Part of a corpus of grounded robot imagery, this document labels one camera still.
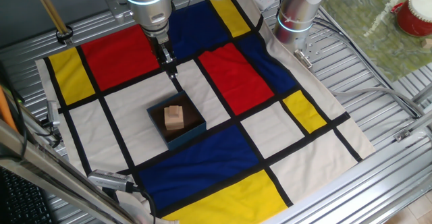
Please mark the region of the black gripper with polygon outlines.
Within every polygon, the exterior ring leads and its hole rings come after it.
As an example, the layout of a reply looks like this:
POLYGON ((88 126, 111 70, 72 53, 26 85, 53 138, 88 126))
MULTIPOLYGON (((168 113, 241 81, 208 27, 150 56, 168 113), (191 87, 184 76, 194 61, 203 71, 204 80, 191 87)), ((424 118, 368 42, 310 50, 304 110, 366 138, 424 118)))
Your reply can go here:
POLYGON ((177 62, 173 53, 172 43, 169 37, 169 27, 164 26, 156 30, 143 27, 143 31, 151 45, 151 49, 157 61, 161 65, 166 65, 168 77, 172 80, 177 74, 177 62))

